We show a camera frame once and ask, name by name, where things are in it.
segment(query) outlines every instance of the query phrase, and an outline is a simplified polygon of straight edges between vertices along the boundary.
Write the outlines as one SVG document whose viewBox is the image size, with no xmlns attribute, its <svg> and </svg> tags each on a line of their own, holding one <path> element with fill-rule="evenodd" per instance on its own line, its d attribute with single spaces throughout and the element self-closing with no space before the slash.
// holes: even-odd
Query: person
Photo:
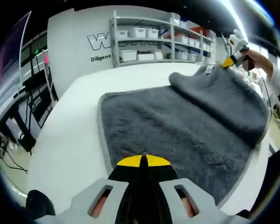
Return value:
<svg viewBox="0 0 280 224">
<path fill-rule="evenodd" d="M 242 55 L 249 56 L 254 61 L 255 68 L 265 71 L 268 79 L 267 83 L 273 94 L 278 96 L 280 101 L 280 70 L 269 59 L 254 50 L 243 52 Z M 248 70 L 247 61 L 243 63 L 243 67 Z"/>
<path fill-rule="evenodd" d="M 267 58 L 265 58 L 260 53 L 249 50 L 247 52 L 242 53 L 243 56 L 248 55 L 253 61 L 255 68 L 263 69 L 267 75 L 268 86 L 273 91 L 275 96 L 278 96 L 280 101 L 280 70 Z M 248 61 L 243 63 L 243 67 L 245 70 L 248 68 Z M 255 216 L 258 213 L 259 209 L 263 207 L 264 201 L 266 198 L 272 198 L 273 203 L 271 204 L 280 204 L 280 188 L 272 196 L 272 189 L 277 188 L 278 178 L 280 177 L 280 150 L 274 153 L 268 160 L 266 174 L 261 186 L 261 190 L 258 194 L 256 202 L 250 211 L 250 215 Z M 279 217 L 280 218 L 280 207 L 278 206 L 270 206 L 270 209 L 267 210 L 266 218 L 271 217 Z"/>
</svg>

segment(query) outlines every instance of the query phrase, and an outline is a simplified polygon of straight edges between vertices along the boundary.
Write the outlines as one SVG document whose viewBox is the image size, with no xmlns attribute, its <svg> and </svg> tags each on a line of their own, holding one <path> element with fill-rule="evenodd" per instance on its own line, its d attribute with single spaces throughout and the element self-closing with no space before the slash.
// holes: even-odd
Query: ceiling light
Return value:
<svg viewBox="0 0 280 224">
<path fill-rule="evenodd" d="M 247 34 L 245 32 L 245 29 L 244 29 L 244 26 L 242 24 L 242 21 L 240 20 L 239 16 L 237 15 L 237 13 L 235 12 L 234 8 L 232 7 L 232 4 L 229 2 L 229 0 L 220 0 L 220 2 L 228 9 L 228 11 L 232 15 L 233 19 L 235 20 L 239 30 L 241 31 L 245 41 L 248 42 L 248 37 L 247 37 Z"/>
</svg>

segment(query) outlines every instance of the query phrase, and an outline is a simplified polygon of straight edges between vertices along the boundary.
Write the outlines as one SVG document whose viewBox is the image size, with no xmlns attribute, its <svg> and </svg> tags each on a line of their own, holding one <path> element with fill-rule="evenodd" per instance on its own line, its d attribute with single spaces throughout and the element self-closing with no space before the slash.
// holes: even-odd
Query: white wall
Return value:
<svg viewBox="0 0 280 224">
<path fill-rule="evenodd" d="M 48 53 L 59 98 L 78 77 L 113 68 L 112 58 L 93 62 L 91 58 L 112 55 L 109 20 L 114 10 L 118 16 L 160 20 L 169 16 L 167 12 L 146 7 L 104 6 L 77 12 L 69 9 L 49 18 Z"/>
</svg>

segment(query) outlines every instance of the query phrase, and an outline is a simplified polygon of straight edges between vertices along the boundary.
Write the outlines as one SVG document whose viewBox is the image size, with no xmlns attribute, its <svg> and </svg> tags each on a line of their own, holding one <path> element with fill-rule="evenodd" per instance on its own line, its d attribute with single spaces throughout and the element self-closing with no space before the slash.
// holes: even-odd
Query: shelf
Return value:
<svg viewBox="0 0 280 224">
<path fill-rule="evenodd" d="M 179 26 L 174 26 L 174 30 L 177 32 L 181 32 L 183 34 L 187 34 L 187 35 L 193 35 L 193 36 L 197 36 L 197 37 L 201 37 L 201 35 L 191 29 L 185 29 Z M 203 39 L 206 40 L 207 42 L 213 42 L 209 37 L 203 36 Z"/>
<path fill-rule="evenodd" d="M 196 63 L 189 60 L 180 60 L 180 59 L 175 59 L 174 62 Z"/>
<path fill-rule="evenodd" d="M 156 38 L 126 38 L 126 39 L 118 39 L 118 42 L 135 42 L 135 41 L 168 42 L 168 43 L 171 43 L 171 39 L 156 39 Z"/>
<path fill-rule="evenodd" d="M 119 63 L 119 66 L 128 66 L 133 64 L 147 64 L 147 63 L 163 63 L 163 62 L 172 62 L 171 59 L 162 59 L 162 60 L 149 60 L 149 61 L 130 61 Z"/>
<path fill-rule="evenodd" d="M 155 20 L 150 18 L 140 18 L 140 17 L 116 17 L 118 25 L 140 25 L 140 26 L 164 26 L 169 25 L 170 22 L 162 21 L 162 20 Z"/>
<path fill-rule="evenodd" d="M 207 37 L 207 36 L 203 36 L 203 39 L 206 40 L 206 41 L 208 41 L 208 42 L 214 43 L 214 42 L 212 41 L 212 39 L 210 39 L 210 38 Z"/>
<path fill-rule="evenodd" d="M 192 45 L 189 45 L 189 44 L 185 44 L 185 43 L 182 43 L 182 42 L 176 42 L 175 41 L 175 44 L 182 45 L 182 46 L 185 46 L 185 47 L 188 47 L 188 48 L 198 49 L 198 50 L 201 49 L 201 48 L 198 48 L 198 47 L 195 47 L 195 46 L 192 46 Z"/>
<path fill-rule="evenodd" d="M 187 35 L 194 35 L 194 36 L 197 36 L 197 37 L 200 37 L 200 34 L 191 30 L 191 29 L 185 29 L 185 28 L 182 28 L 182 27 L 179 27 L 179 26 L 174 26 L 174 31 L 177 31 L 177 32 L 181 32 L 183 34 L 187 34 Z"/>
</svg>

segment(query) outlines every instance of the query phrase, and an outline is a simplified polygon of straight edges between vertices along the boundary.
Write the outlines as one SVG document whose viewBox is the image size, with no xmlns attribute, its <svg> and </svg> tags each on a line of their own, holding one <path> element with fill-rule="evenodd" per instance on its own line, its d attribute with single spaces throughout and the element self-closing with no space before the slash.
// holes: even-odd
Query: logo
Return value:
<svg viewBox="0 0 280 224">
<path fill-rule="evenodd" d="M 104 49 L 111 47 L 110 32 L 108 32 L 107 35 L 104 33 L 89 35 L 87 36 L 87 39 L 93 50 L 101 50 L 102 47 Z"/>
<path fill-rule="evenodd" d="M 91 62 L 101 61 L 107 58 L 111 58 L 111 55 L 105 55 L 105 56 L 96 56 L 91 58 Z"/>
</svg>

